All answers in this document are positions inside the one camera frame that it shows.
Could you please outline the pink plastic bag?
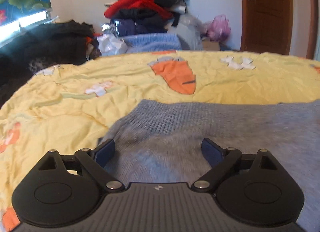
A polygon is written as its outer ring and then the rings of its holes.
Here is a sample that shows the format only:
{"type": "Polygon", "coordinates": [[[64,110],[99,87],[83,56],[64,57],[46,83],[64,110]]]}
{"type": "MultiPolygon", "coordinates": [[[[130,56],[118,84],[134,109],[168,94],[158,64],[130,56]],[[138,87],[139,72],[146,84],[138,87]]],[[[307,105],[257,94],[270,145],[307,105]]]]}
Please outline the pink plastic bag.
{"type": "Polygon", "coordinates": [[[207,36],[211,41],[224,42],[230,34],[229,20],[225,15],[218,15],[207,24],[207,36]]]}

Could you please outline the white crumpled plastic bag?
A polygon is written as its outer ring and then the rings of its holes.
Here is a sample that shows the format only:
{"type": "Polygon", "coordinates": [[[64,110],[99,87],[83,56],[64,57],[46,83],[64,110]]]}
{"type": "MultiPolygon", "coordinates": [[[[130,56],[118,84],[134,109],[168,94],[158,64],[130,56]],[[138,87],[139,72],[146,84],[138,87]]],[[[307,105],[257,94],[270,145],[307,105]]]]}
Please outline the white crumpled plastic bag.
{"type": "Polygon", "coordinates": [[[126,43],[113,34],[103,34],[97,37],[99,50],[102,56],[125,54],[128,50],[126,43]]]}

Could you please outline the window frame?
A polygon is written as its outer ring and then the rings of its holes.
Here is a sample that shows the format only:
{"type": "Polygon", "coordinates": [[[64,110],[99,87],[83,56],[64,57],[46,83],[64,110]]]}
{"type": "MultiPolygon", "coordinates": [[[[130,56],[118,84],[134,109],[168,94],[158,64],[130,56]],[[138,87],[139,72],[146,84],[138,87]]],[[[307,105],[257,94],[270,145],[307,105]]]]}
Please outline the window frame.
{"type": "Polygon", "coordinates": [[[39,25],[59,21],[59,16],[52,17],[51,10],[43,10],[32,15],[24,16],[1,26],[1,48],[11,42],[14,38],[22,36],[28,30],[39,25]]]}

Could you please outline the yellow carrot print bed sheet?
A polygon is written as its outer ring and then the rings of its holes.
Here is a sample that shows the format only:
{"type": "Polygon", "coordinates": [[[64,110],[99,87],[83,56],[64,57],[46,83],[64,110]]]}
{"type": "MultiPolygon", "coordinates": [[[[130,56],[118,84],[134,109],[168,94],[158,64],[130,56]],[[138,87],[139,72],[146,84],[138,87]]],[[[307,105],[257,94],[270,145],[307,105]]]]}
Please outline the yellow carrot print bed sheet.
{"type": "Polygon", "coordinates": [[[319,62],[273,53],[176,51],[100,57],[35,75],[1,108],[1,231],[18,225],[12,193],[45,153],[94,149],[143,100],[319,102],[319,62]]]}

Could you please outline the brown wooden door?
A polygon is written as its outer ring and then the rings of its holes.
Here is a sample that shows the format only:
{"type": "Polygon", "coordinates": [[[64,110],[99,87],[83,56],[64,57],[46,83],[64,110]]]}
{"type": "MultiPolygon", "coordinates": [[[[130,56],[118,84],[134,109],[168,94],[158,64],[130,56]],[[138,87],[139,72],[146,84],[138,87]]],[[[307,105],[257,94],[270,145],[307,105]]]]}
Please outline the brown wooden door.
{"type": "Polygon", "coordinates": [[[241,50],[288,55],[293,0],[242,0],[241,50]]]}

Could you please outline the light blue folded knit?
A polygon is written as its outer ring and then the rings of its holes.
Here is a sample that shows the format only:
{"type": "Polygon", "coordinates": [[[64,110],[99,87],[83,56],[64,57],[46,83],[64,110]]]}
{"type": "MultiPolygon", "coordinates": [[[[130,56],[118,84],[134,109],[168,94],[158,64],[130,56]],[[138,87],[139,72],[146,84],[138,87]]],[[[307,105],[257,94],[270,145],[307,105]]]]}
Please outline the light blue folded knit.
{"type": "Polygon", "coordinates": [[[147,53],[154,51],[182,50],[179,37],[175,34],[155,33],[123,37],[127,53],[147,53]]]}

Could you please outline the black coat pile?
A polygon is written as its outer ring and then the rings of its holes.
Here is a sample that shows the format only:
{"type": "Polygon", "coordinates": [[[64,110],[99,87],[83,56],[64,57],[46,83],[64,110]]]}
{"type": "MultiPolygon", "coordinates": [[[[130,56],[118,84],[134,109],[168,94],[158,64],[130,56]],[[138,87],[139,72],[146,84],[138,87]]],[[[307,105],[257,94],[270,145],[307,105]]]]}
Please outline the black coat pile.
{"type": "Polygon", "coordinates": [[[74,20],[38,25],[15,37],[1,47],[1,105],[42,69],[95,59],[98,45],[93,26],[74,20]]]}

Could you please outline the grey and navy knit sweater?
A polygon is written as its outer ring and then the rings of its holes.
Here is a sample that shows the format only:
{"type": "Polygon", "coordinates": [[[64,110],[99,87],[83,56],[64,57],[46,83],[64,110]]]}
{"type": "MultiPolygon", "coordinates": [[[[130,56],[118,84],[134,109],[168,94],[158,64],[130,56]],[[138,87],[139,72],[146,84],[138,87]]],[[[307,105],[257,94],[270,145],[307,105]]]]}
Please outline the grey and navy knit sweater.
{"type": "Polygon", "coordinates": [[[116,144],[108,173],[122,181],[193,183],[209,169],[201,142],[243,153],[269,150],[303,190],[298,224],[319,231],[319,102],[277,105],[141,101],[105,135],[116,144]]]}

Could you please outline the grey plastic bag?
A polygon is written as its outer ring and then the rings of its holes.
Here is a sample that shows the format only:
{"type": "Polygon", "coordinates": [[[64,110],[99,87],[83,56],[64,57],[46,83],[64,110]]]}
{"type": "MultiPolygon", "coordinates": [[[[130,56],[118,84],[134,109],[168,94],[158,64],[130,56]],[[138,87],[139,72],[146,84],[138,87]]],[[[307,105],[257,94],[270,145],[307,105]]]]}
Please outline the grey plastic bag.
{"type": "Polygon", "coordinates": [[[198,18],[184,14],[180,15],[177,24],[172,23],[167,33],[178,36],[182,50],[203,50],[202,37],[207,28],[198,18]]]}

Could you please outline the red garment on pile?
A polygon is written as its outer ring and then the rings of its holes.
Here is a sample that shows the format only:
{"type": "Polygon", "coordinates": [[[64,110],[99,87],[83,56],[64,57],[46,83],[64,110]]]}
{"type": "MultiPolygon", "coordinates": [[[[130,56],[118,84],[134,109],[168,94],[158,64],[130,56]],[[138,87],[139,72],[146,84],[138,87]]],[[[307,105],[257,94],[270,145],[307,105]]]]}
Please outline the red garment on pile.
{"type": "Polygon", "coordinates": [[[154,0],[118,0],[104,12],[106,18],[111,18],[120,9],[149,9],[156,11],[163,19],[171,19],[173,14],[160,7],[154,0]]]}

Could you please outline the navy garment in pile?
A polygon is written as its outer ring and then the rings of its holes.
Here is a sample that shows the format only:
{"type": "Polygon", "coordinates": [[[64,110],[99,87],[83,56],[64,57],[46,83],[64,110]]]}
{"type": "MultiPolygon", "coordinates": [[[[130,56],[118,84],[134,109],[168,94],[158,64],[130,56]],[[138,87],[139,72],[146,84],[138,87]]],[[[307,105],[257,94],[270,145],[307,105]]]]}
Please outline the navy garment in pile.
{"type": "Polygon", "coordinates": [[[111,18],[120,37],[166,33],[165,21],[157,11],[150,9],[120,9],[111,18]]]}

